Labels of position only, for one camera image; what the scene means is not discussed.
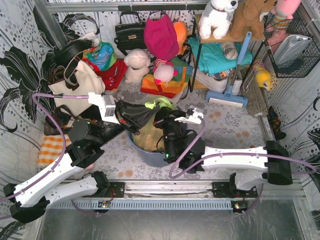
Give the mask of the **green trash bag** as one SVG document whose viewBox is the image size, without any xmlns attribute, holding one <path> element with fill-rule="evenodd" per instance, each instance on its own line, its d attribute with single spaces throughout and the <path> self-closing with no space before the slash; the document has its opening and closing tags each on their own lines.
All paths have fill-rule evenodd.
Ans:
<svg viewBox="0 0 320 240">
<path fill-rule="evenodd" d="M 145 103 L 146 106 L 156 107 L 156 104 L 162 107 L 168 107 L 171 110 L 177 110 L 177 104 L 171 102 L 165 96 L 150 97 Z M 140 149 L 147 152 L 163 153 L 164 152 L 164 141 L 162 140 L 163 131 L 159 128 L 154 127 L 153 122 L 155 115 L 151 117 L 148 123 L 142 127 L 139 135 L 129 133 L 133 143 Z"/>
</svg>

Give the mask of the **blue trash bin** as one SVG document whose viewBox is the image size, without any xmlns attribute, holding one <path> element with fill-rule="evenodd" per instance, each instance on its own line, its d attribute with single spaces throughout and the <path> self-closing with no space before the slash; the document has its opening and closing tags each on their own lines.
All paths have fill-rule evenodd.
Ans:
<svg viewBox="0 0 320 240">
<path fill-rule="evenodd" d="M 142 161 L 147 164 L 148 166 L 155 167 L 155 168 L 163 168 L 169 165 L 168 162 L 166 162 L 165 159 L 165 154 L 164 153 L 159 153 L 159 152 L 149 152 L 146 150 L 143 150 L 136 146 L 133 142 L 133 137 L 132 133 L 130 131 L 125 131 L 126 136 L 137 151 L 139 157 L 142 159 Z"/>
</svg>

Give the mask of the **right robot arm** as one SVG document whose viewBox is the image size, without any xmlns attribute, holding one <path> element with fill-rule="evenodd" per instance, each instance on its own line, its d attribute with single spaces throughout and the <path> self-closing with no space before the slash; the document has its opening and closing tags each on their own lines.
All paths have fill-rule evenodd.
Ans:
<svg viewBox="0 0 320 240">
<path fill-rule="evenodd" d="M 153 125 L 163 132 L 164 161 L 183 172 L 195 173 L 215 168 L 239 168 L 228 182 L 214 183 L 216 198 L 255 197 L 254 187 L 269 183 L 289 186 L 293 183 L 287 151 L 276 141 L 247 149 L 222 149 L 207 146 L 187 124 L 204 124 L 204 115 L 197 108 L 187 112 L 163 107 L 155 114 Z"/>
</svg>

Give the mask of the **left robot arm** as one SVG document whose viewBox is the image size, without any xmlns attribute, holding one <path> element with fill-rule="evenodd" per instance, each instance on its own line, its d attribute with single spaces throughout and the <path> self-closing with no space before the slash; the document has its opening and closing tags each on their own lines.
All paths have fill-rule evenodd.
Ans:
<svg viewBox="0 0 320 240">
<path fill-rule="evenodd" d="M 30 223 L 53 206 L 84 196 L 111 194 L 110 182 L 102 171 L 95 171 L 82 179 L 61 185 L 60 183 L 95 163 L 104 154 L 102 146 L 128 130 L 138 134 L 149 120 L 160 110 L 160 105 L 132 104 L 122 100 L 108 102 L 100 94 L 80 95 L 99 108 L 101 119 L 109 126 L 77 119 L 68 132 L 71 141 L 64 141 L 58 159 L 35 176 L 19 184 L 8 183 L 3 187 L 5 200 L 10 200 L 10 216 L 21 222 Z"/>
</svg>

